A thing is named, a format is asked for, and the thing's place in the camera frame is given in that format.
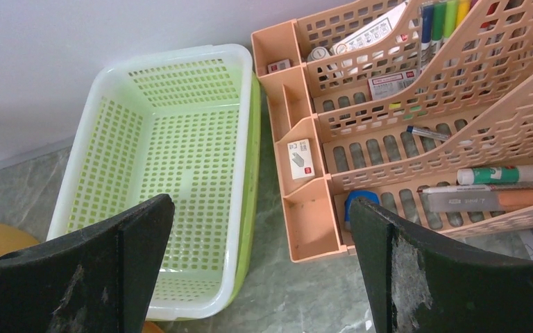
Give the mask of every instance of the desk organizer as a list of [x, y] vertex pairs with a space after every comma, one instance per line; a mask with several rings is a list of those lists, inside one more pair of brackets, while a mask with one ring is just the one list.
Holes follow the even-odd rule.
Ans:
[[[409, 1], [378, 43], [304, 62], [313, 47], [329, 48], [400, 2], [356, 1], [252, 36], [294, 262], [354, 254], [343, 223], [354, 189], [374, 191], [384, 207], [449, 237], [533, 227], [533, 207], [435, 214], [416, 193], [453, 185], [464, 167], [533, 164], [533, 1], [478, 1], [416, 81], [385, 99], [370, 101], [366, 82], [418, 67], [425, 0]], [[290, 68], [267, 73], [284, 59]], [[414, 137], [410, 124], [454, 135], [443, 144]], [[311, 142], [316, 174], [303, 182], [291, 179], [287, 156], [287, 144], [300, 139]]]

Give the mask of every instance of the white cap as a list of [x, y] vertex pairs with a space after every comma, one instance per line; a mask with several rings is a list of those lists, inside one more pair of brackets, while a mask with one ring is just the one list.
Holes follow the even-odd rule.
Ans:
[[310, 55], [307, 57], [307, 61], [320, 60], [330, 57], [330, 52], [325, 47], [318, 46], [313, 49]]
[[533, 164], [531, 165], [518, 165], [516, 166], [518, 173], [519, 182], [533, 182]]
[[457, 171], [457, 181], [461, 185], [471, 185], [475, 181], [472, 169], [460, 169]]

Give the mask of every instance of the floor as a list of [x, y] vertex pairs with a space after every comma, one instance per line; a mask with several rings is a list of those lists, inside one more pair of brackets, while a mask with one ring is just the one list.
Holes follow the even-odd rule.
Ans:
[[[0, 170], [0, 222], [44, 241], [70, 149]], [[259, 201], [251, 266], [238, 297], [211, 318], [161, 323], [165, 332], [367, 332], [375, 328], [356, 257], [306, 264], [289, 260], [273, 144], [262, 113]], [[528, 259], [514, 233], [462, 239]]]

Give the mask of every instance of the box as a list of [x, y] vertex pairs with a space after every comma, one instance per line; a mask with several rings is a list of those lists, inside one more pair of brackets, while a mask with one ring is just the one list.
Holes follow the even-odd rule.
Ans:
[[375, 44], [387, 36], [399, 22], [407, 2], [391, 9], [370, 24], [365, 25], [331, 48], [332, 54], [341, 54]]
[[376, 76], [369, 79], [369, 89], [373, 101], [393, 96], [409, 87], [418, 77], [418, 70], [401, 71], [399, 73]]
[[314, 163], [310, 151], [310, 141], [303, 139], [289, 142], [289, 165], [291, 165], [291, 178], [305, 180], [315, 177]]
[[266, 66], [266, 71], [270, 74], [287, 68], [291, 68], [291, 61], [289, 59], [277, 61]]

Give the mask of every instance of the white plastic basket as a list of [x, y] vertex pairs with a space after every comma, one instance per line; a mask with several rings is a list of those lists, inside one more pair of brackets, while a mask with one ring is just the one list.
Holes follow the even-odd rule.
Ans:
[[208, 317], [232, 295], [252, 77], [248, 50], [229, 44], [136, 58], [95, 78], [48, 239], [170, 194], [149, 319]]

